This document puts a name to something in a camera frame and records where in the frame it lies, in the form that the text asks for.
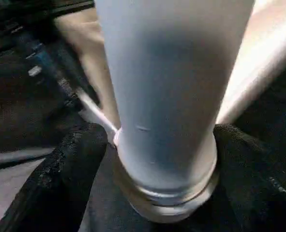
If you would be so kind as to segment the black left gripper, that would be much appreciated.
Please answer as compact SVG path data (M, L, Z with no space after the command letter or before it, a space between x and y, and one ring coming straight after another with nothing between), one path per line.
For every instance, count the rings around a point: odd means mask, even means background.
M82 110L79 90L100 105L77 53L54 23L59 16L90 8L91 0L0 0L0 44L9 43L10 31L19 26L31 32L18 35L18 47L33 66L30 75L43 75L48 88L62 99L53 114Z

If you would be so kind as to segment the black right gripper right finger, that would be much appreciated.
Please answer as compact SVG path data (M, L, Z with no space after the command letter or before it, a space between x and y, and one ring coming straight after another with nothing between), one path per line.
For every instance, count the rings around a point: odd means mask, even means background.
M214 128L220 183L195 214L201 232L286 232L286 146Z

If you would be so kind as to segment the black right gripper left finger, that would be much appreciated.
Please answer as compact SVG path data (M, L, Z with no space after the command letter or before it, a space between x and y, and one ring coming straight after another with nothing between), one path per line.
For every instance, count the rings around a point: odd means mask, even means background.
M78 231L107 144L99 124L72 130L15 195L0 232Z

